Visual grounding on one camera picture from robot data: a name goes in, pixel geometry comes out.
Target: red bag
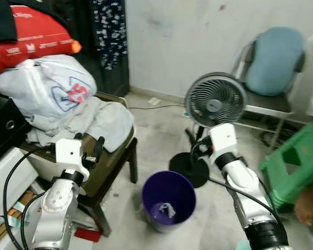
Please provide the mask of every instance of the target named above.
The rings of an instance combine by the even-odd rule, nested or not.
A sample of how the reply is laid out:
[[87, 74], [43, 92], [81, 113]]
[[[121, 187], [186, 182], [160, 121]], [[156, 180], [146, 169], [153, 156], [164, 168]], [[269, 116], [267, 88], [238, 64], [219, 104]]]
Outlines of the red bag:
[[51, 16], [25, 5], [11, 5], [10, 8], [18, 41], [0, 42], [0, 73], [26, 59], [73, 54], [74, 40]]

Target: green plastic stool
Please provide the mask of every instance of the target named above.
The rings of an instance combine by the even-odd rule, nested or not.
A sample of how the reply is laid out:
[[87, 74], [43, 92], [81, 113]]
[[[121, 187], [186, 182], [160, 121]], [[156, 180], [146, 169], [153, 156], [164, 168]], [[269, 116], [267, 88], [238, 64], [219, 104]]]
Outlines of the green plastic stool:
[[294, 204], [299, 193], [313, 183], [313, 124], [266, 156], [259, 169], [268, 176], [276, 208]]

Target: folded cloth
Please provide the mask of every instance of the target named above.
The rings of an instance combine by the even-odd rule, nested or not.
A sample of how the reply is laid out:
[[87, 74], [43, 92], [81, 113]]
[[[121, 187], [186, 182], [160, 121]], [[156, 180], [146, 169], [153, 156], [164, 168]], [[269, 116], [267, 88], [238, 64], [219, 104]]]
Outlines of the folded cloth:
[[103, 136], [104, 148], [111, 153], [127, 139], [133, 121], [132, 114], [122, 104], [93, 96], [61, 119], [34, 115], [30, 121], [34, 128], [27, 134], [27, 142], [46, 146], [61, 138], [72, 139], [80, 132], [96, 140]]

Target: trash bin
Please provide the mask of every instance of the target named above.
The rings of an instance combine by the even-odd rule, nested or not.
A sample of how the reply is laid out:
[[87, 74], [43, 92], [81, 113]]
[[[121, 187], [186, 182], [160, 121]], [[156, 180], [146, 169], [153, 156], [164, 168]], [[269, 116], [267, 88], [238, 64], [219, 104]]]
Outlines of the trash bin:
[[161, 171], [153, 174], [144, 184], [142, 203], [148, 221], [157, 231], [166, 233], [179, 227], [192, 215], [196, 195], [194, 187], [183, 175]]

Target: blue cushion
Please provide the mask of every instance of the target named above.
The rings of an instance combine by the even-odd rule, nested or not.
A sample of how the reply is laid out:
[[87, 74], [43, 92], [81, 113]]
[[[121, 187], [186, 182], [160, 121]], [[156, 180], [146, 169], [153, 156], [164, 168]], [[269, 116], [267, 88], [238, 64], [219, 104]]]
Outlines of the blue cushion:
[[291, 84], [303, 51], [304, 41], [296, 30], [274, 27], [259, 35], [245, 77], [247, 88], [260, 95], [281, 94]]

